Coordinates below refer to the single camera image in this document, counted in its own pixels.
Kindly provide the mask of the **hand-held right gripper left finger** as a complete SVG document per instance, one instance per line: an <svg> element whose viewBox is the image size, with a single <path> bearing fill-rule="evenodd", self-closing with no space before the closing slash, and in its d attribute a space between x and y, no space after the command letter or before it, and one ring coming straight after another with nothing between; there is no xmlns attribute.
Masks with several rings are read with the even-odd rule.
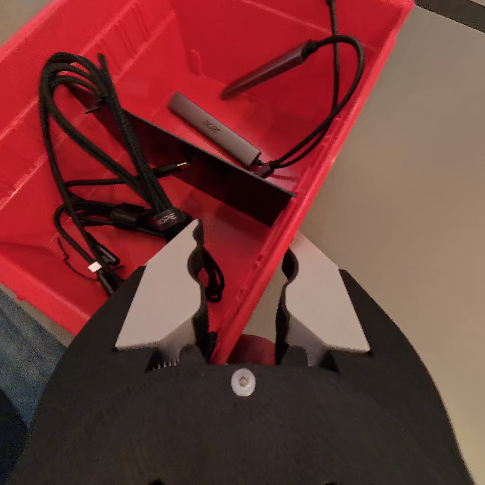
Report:
<svg viewBox="0 0 485 485"><path fill-rule="evenodd" d="M157 348L178 360L186 345L209 353L209 314L203 266L203 224L196 219L144 266L115 348Z"/></svg>

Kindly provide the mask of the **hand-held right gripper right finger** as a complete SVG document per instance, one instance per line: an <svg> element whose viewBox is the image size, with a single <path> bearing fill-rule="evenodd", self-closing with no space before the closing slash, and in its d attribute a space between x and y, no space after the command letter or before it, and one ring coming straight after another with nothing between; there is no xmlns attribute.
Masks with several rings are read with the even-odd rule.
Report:
<svg viewBox="0 0 485 485"><path fill-rule="evenodd" d="M281 269L287 281L276 312L275 360L294 346L307 360L323 360L328 350L371 350L338 266L302 233L295 234Z"/></svg>

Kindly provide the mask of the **red plastic bin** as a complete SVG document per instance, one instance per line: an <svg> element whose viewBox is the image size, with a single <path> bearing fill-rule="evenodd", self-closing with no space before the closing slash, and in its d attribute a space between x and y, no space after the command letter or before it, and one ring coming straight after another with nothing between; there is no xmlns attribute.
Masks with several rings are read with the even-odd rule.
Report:
<svg viewBox="0 0 485 485"><path fill-rule="evenodd" d="M218 334L213 362L224 362L365 104L412 1L336 1L338 32L365 51L356 92L308 156L267 181L294 197L271 225L204 193L196 164L162 185L202 219L205 243L226 281L209 304ZM330 46L304 64L232 100L223 88L307 40L330 33L325 1L54 1L1 47L1 282L76 335L107 300L97 282L65 262L52 221L62 200L39 120L42 67L56 52L96 61L103 53L121 105L133 114L235 162L168 109L180 92L261 151L278 159L330 113Z"/></svg>

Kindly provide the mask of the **person's jeans leg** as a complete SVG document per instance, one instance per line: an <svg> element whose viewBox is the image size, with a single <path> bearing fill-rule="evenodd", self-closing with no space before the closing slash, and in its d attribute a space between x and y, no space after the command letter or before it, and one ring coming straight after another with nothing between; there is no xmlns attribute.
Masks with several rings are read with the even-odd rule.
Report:
<svg viewBox="0 0 485 485"><path fill-rule="evenodd" d="M73 339L69 331L1 286L1 391L28 428Z"/></svg>

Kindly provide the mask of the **black bin divider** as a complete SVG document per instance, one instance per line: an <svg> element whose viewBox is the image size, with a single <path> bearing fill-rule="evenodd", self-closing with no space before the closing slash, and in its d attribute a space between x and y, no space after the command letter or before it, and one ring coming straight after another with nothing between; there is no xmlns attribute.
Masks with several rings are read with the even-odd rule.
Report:
<svg viewBox="0 0 485 485"><path fill-rule="evenodd" d="M175 177L269 227L296 196L144 118L126 110L124 115L156 173L161 166L185 163Z"/></svg>

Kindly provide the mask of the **silver flat adapter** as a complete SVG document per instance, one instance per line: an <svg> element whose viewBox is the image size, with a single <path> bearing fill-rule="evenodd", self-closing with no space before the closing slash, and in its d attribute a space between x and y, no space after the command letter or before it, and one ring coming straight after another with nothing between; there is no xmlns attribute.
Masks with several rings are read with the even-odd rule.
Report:
<svg viewBox="0 0 485 485"><path fill-rule="evenodd" d="M316 42L309 40L291 51L285 52L279 57L228 84L221 92L221 99L230 100L257 85L298 67L316 51Z"/></svg>

